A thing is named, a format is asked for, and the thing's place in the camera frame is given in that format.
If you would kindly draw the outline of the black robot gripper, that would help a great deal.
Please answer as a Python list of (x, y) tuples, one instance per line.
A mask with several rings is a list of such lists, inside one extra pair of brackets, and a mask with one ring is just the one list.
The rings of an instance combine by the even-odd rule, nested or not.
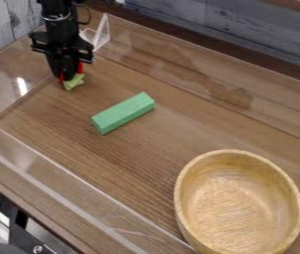
[(32, 51), (45, 55), (56, 78), (71, 80), (77, 72), (77, 63), (92, 63), (93, 46), (80, 36), (64, 43), (52, 42), (45, 32), (32, 32), (28, 37)]

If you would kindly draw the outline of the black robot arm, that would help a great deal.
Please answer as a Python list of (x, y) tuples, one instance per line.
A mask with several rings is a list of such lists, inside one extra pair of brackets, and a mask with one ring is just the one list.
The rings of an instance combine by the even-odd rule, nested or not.
[(53, 76), (60, 81), (71, 81), (79, 74), (80, 65), (92, 63), (93, 45), (79, 35), (81, 21), (76, 8), (84, 0), (36, 0), (41, 5), (45, 30), (29, 33), (33, 52), (45, 55)]

